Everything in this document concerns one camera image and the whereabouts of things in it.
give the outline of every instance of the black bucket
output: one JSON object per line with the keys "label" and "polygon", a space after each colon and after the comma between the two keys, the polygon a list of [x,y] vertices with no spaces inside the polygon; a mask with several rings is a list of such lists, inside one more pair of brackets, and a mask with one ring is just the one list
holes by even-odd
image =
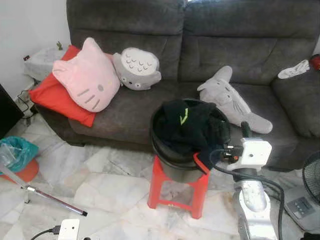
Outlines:
{"label": "black bucket", "polygon": [[[189,107],[196,106],[198,104],[206,104],[206,102],[197,99],[184,99]],[[192,154],[180,154],[158,138],[154,131],[154,125],[156,120],[163,115],[162,106],[160,106],[152,115],[150,123],[150,138],[152,147],[161,160],[161,166],[164,173],[172,180],[180,183],[192,183],[197,181],[203,172],[199,170],[194,162],[193,153]],[[218,119],[225,121],[229,125],[227,117],[216,108],[215,116]]]}

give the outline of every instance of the stuffed toy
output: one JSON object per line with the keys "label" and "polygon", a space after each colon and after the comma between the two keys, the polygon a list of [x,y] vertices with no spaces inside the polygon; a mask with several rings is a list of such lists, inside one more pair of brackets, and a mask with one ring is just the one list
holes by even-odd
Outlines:
{"label": "stuffed toy", "polygon": [[113,55],[113,65],[123,85],[142,91],[161,80],[159,60],[151,52],[129,47]]}
{"label": "stuffed toy", "polygon": [[91,37],[71,60],[55,61],[52,73],[72,100],[89,112],[105,109],[120,87],[112,61]]}
{"label": "stuffed toy", "polygon": [[253,113],[239,93],[229,84],[232,73],[230,66],[224,66],[217,71],[212,78],[197,88],[200,91],[200,99],[207,103],[215,103],[230,123],[240,127],[242,121],[247,121],[252,131],[268,134],[273,128],[272,123]]}

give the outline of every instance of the sofa backrest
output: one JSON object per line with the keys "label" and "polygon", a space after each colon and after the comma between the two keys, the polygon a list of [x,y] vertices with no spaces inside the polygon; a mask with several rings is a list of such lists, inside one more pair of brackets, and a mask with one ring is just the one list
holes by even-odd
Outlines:
{"label": "sofa backrest", "polygon": [[185,0],[67,0],[71,44],[92,37],[105,53],[139,48],[159,58],[163,80],[176,81]]}
{"label": "sofa backrest", "polygon": [[268,85],[312,55],[319,33],[319,0],[190,1],[179,80],[202,82],[230,65],[232,82]]}

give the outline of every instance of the pink hello kitty pillow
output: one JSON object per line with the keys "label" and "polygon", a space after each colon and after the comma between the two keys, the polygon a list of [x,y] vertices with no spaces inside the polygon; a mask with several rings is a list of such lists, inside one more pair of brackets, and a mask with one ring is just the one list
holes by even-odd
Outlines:
{"label": "pink hello kitty pillow", "polygon": [[89,112],[105,109],[120,87],[111,60],[91,37],[84,41],[77,56],[55,61],[52,73],[72,100]]}

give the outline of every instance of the sofa armrest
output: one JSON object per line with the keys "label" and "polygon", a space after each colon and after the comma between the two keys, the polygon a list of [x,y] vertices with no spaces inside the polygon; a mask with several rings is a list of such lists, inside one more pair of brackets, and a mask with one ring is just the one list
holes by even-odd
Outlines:
{"label": "sofa armrest", "polygon": [[304,137],[320,138],[320,72],[275,79],[271,87],[295,130]]}

